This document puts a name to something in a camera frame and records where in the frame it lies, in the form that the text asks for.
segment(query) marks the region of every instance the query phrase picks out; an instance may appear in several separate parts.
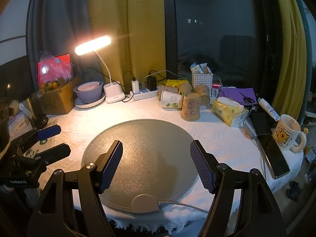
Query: yellow curtain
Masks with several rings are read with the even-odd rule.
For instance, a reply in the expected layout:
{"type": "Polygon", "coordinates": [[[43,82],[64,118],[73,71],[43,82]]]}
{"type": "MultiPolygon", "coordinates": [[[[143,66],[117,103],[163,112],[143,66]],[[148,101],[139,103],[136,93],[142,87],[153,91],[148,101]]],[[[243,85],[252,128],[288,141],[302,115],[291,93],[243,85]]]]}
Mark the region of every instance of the yellow curtain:
{"type": "Polygon", "coordinates": [[[278,1],[282,17],[283,54],[272,106],[279,114],[297,119],[306,83],[305,32],[296,0],[278,1]]]}
{"type": "MultiPolygon", "coordinates": [[[[150,70],[166,69],[164,0],[87,0],[92,32],[109,35],[99,51],[114,80],[132,71],[141,83],[150,70]]],[[[131,85],[126,74],[125,85],[131,85]]]]}

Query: lamp base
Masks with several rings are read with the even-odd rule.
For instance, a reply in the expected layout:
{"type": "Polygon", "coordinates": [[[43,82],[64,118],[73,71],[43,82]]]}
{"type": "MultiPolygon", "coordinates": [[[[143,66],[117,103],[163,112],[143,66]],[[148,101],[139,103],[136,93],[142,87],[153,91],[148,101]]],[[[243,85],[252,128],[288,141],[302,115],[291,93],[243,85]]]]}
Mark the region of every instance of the lamp base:
{"type": "Polygon", "coordinates": [[[114,103],[125,98],[122,88],[117,83],[109,83],[103,87],[106,103],[114,103]]]}

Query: gray round mat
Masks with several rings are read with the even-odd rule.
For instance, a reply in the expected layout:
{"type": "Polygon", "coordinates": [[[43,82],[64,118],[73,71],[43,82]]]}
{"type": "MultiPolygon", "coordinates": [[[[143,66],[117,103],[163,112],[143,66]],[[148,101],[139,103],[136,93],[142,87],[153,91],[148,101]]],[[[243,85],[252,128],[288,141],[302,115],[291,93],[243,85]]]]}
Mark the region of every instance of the gray round mat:
{"type": "Polygon", "coordinates": [[[129,212],[133,198],[144,193],[157,201],[179,199],[198,174],[190,156],[193,138],[181,127],[155,119],[127,121],[103,131],[86,148],[82,166],[95,162],[114,140],[122,142],[123,156],[110,188],[100,195],[106,206],[129,212]]]}

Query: white plate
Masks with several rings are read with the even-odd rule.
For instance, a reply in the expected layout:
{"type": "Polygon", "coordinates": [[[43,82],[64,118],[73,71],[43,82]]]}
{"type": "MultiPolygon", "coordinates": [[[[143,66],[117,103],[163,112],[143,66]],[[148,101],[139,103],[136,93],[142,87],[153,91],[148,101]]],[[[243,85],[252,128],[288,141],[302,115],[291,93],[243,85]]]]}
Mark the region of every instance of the white plate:
{"type": "Polygon", "coordinates": [[[98,85],[99,85],[99,82],[88,82],[88,83],[78,86],[78,91],[87,91],[87,90],[97,87],[98,85]]]}
{"type": "Polygon", "coordinates": [[[101,98],[93,103],[89,103],[89,104],[86,104],[86,103],[83,103],[79,98],[77,98],[75,100],[75,105],[80,108],[80,109],[88,109],[88,108],[91,108],[93,106],[97,106],[98,104],[100,104],[105,98],[105,93],[102,92],[101,94],[101,98]]]}

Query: yellow bear figurine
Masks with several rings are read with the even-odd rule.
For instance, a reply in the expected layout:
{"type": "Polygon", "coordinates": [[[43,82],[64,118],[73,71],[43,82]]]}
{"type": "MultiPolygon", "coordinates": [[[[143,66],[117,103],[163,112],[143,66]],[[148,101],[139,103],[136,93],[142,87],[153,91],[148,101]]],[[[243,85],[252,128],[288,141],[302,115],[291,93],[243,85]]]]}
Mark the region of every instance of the yellow bear figurine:
{"type": "Polygon", "coordinates": [[[282,127],[280,127],[277,137],[282,143],[286,144],[290,136],[284,131],[282,127]]]}

